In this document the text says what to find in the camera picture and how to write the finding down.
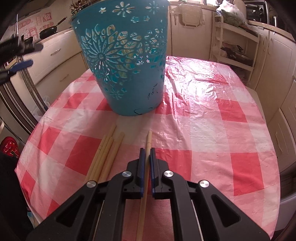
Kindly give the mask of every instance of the plastic table cover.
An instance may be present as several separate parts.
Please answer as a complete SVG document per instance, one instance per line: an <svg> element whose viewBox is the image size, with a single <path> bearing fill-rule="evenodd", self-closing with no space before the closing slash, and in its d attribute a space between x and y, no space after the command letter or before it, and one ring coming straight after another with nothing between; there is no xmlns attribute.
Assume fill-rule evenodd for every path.
<svg viewBox="0 0 296 241"><path fill-rule="evenodd" d="M280 203L277 158L259 109L227 65L166 59L163 101L135 117L115 114L87 70L42 117L16 168L39 222L83 184L111 125L125 133L108 179L145 148L148 130L157 158L186 180L209 180L272 237ZM135 240L140 200L127 200L123 239ZM173 240L169 200L148 195L143 241Z"/></svg>

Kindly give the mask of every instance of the silver screw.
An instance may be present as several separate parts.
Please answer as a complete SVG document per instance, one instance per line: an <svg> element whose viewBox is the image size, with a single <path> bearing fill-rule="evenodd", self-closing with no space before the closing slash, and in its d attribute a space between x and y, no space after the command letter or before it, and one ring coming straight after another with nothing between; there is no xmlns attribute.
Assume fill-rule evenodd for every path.
<svg viewBox="0 0 296 241"><path fill-rule="evenodd" d="M131 176L131 172L130 171L124 171L124 172L122 172L122 175L124 177L130 177Z"/></svg>
<svg viewBox="0 0 296 241"><path fill-rule="evenodd" d="M172 177L172 176L174 175L174 173L173 173L172 171L170 171L170 170L165 171L163 174L164 174L166 177Z"/></svg>
<svg viewBox="0 0 296 241"><path fill-rule="evenodd" d="M207 180L200 181L200 186L202 188L207 188L210 185L210 183Z"/></svg>
<svg viewBox="0 0 296 241"><path fill-rule="evenodd" d="M89 182L87 182L86 185L87 185L88 188L94 188L96 186L96 182L95 181L89 181Z"/></svg>

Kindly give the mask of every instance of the red slipper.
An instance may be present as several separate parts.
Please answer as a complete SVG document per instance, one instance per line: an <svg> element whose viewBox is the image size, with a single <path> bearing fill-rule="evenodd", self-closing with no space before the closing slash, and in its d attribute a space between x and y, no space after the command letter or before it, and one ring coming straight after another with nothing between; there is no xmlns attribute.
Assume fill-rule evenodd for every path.
<svg viewBox="0 0 296 241"><path fill-rule="evenodd" d="M18 145L13 137L5 137L0 144L0 151L4 154L16 158L20 158L20 152L18 150Z"/></svg>

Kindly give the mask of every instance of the wooden stick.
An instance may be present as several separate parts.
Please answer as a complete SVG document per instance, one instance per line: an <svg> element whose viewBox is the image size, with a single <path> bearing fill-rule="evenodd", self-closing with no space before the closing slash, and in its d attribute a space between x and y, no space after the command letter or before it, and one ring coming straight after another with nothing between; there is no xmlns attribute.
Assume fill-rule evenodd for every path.
<svg viewBox="0 0 296 241"><path fill-rule="evenodd" d="M119 137L114 142L115 145L114 145L114 148L113 148L111 154L108 155L108 158L107 158L107 160L106 160L106 162L104 164L101 175L99 177L98 183L102 183L102 182L107 181L108 175L110 173L111 167L113 165L114 159L115 159L115 157L117 155L118 149L120 147L120 144L121 144L123 138L124 138L124 133L121 132Z"/></svg>
<svg viewBox="0 0 296 241"><path fill-rule="evenodd" d="M96 151L96 154L94 155L93 161L91 162L91 166L89 167L89 170L88 170L87 175L85 177L85 182L89 181L89 177L91 175L91 172L92 172L92 170L94 168L94 165L96 163L96 160L97 160L98 155L99 155L99 153L100 153L100 151L101 151L101 149L102 149L102 147L104 145L104 142L105 142L106 138L107 138L107 135L104 135L104 137L103 137L103 139L102 139L102 141L101 141L101 143L100 143L100 145L98 147L98 150Z"/></svg>
<svg viewBox="0 0 296 241"><path fill-rule="evenodd" d="M151 139L152 139L152 131L149 131L147 135L147 144L146 144L144 195L140 203L140 214L139 214L139 220L138 220L136 241L142 241L142 237L143 237L147 194L148 194L148 182L149 182L149 168L150 168L149 155L151 150Z"/></svg>
<svg viewBox="0 0 296 241"><path fill-rule="evenodd" d="M113 137L110 137L110 139L109 139L109 141L108 141L108 144L107 144L107 146L106 146L106 149L104 150L101 159L98 161L99 164L98 164L98 167L97 167L97 169L96 169L96 173L95 173L95 175L94 175L94 180L95 180L96 182L99 180L99 176L100 176L100 174L101 174L101 171L102 171L103 165L104 165L104 163L105 163L106 157L107 157L107 155L108 155L108 153L109 153L109 151L110 151L110 148L111 148L111 145L112 145L113 141L114 141Z"/></svg>
<svg viewBox="0 0 296 241"><path fill-rule="evenodd" d="M100 151L100 153L99 153L99 155L98 155L98 157L97 157L97 159L96 159L96 163L95 163L95 165L94 165L93 170L91 171L91 174L90 174L90 176L89 176L89 180L88 180L88 181L90 181L90 180L94 180L94 175L95 175L96 170L97 170L97 168L98 168L99 161L101 160L101 157L103 156L104 150L106 149L106 146L107 146L107 144L108 144L108 141L109 141L110 137L113 135L115 128L116 128L116 125L113 124L113 125L111 126L111 129L110 129L109 132L108 132L108 135L107 135L106 140L105 140L105 142L104 142L104 144L103 144L103 146L102 146L102 149L101 149L101 151Z"/></svg>

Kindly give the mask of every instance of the checkered tablecloth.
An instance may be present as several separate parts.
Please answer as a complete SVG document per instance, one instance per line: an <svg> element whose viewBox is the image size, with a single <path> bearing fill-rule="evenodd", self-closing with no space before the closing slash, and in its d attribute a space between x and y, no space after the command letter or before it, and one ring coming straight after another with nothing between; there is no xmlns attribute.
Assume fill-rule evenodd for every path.
<svg viewBox="0 0 296 241"><path fill-rule="evenodd" d="M104 134L125 138L109 179L145 147L148 130L159 159L185 179L209 180L273 235L280 202L277 159L257 105L230 67L167 57L163 101L135 117L115 114L90 70L71 83L45 113L21 154L16 173L42 221L83 184ZM139 200L126 203L123 239L134 241ZM148 196L143 240L171 241L169 200Z"/></svg>

